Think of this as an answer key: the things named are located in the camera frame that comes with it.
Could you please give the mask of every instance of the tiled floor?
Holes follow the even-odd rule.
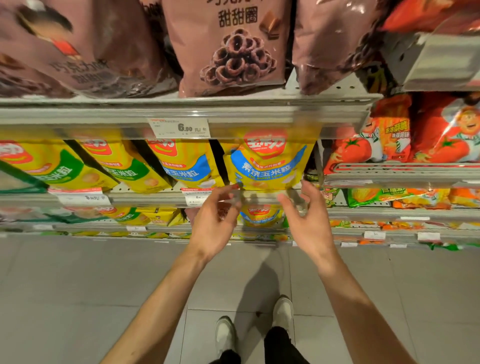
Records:
[[[0,238],[0,363],[97,364],[160,282],[183,244],[68,237]],[[422,364],[478,363],[480,252],[341,248],[405,347]],[[351,363],[313,264],[297,247],[227,246],[199,277],[168,364],[215,359],[214,327],[234,321],[244,363],[281,294],[311,363]]]

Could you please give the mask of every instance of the left hand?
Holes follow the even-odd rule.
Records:
[[[237,225],[241,202],[232,205],[223,220],[218,216],[218,202],[233,198],[230,191],[234,188],[237,186],[229,185],[213,190],[195,217],[188,246],[199,253],[207,263],[227,245]]]

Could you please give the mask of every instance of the forearm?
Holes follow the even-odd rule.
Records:
[[[188,296],[206,262],[205,257],[187,246],[101,364],[163,363]]]
[[[354,364],[415,363],[338,251],[315,262]]]

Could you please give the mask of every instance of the pants leg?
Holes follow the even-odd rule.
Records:
[[[264,339],[265,364],[309,364],[290,342],[284,328],[271,328]]]
[[[220,359],[212,361],[210,364],[240,364],[241,359],[240,355],[238,355],[233,350],[225,350]]]

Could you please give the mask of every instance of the white sneaker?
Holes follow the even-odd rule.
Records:
[[[287,296],[280,296],[273,308],[272,327],[284,328],[290,339],[293,332],[293,303]]]
[[[219,318],[215,325],[215,348],[218,358],[227,350],[237,352],[236,341],[237,334],[230,317],[223,316]]]

